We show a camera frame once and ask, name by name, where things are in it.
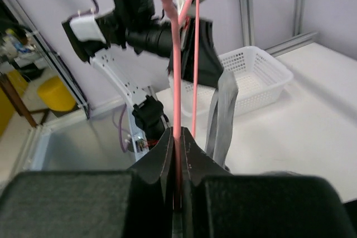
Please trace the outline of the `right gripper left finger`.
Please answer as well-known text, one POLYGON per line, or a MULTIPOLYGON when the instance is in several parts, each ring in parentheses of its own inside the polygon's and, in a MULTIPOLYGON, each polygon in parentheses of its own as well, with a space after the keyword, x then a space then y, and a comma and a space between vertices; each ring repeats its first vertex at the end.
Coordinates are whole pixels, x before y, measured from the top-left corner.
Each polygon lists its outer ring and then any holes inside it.
POLYGON ((173 208, 173 128, 167 128, 158 143, 128 170, 127 210, 171 213, 173 208))

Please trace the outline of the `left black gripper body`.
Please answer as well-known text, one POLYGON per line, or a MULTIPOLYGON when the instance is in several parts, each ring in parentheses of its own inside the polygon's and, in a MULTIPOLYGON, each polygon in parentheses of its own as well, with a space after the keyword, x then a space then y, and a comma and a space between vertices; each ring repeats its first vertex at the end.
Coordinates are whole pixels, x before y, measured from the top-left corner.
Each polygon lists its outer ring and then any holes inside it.
MULTIPOLYGON (((188 17, 180 30, 181 35, 181 79, 194 82, 195 18, 188 17)), ((199 19, 198 80, 202 86, 216 88, 224 68, 213 42, 213 22, 199 19)))

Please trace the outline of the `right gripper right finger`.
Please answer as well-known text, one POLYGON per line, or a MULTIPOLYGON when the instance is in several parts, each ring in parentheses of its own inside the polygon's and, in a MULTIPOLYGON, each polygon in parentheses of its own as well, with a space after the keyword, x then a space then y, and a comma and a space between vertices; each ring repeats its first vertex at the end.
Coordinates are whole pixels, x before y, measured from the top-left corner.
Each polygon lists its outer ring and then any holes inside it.
POLYGON ((185 127, 181 128, 181 169, 184 213, 232 213, 228 189, 233 175, 215 163, 185 127))

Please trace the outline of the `grey tank top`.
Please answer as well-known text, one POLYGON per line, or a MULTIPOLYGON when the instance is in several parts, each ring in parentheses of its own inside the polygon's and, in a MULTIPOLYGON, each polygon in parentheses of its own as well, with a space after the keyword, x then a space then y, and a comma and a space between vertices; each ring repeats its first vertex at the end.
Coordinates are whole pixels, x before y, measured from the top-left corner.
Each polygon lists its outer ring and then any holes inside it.
POLYGON ((205 144, 206 154, 222 168, 231 145, 238 92, 234 73, 223 71, 211 98, 205 144))

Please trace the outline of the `pink hanger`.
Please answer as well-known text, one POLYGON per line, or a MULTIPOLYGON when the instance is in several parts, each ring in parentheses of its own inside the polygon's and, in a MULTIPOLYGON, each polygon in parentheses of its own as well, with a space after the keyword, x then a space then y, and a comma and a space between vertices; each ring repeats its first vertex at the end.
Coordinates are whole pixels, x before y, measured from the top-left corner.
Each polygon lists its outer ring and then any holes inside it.
MULTIPOLYGON (((173 209, 181 210, 182 202, 182 167, 181 167, 181 40, 179 29, 184 22, 192 0, 186 0, 180 13, 173 4, 173 0, 161 0, 162 7, 171 21, 173 44, 173 138, 175 152, 175 186, 173 191, 173 209)), ((200 0, 196 0, 196 23, 199 23, 200 0)))

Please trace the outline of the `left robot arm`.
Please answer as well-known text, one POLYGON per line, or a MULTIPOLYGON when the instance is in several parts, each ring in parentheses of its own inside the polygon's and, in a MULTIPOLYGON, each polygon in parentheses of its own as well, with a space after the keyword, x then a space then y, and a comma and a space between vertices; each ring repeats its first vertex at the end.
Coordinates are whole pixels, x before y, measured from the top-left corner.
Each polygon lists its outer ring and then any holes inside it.
POLYGON ((137 83, 144 74, 125 59, 130 47, 136 54, 148 53, 168 61, 174 84, 216 88, 223 66, 213 45, 212 23, 191 7, 201 0, 113 0, 104 14, 84 13, 70 17, 62 27, 78 58, 101 73, 124 99, 140 133, 153 148, 165 131, 163 105, 137 83))

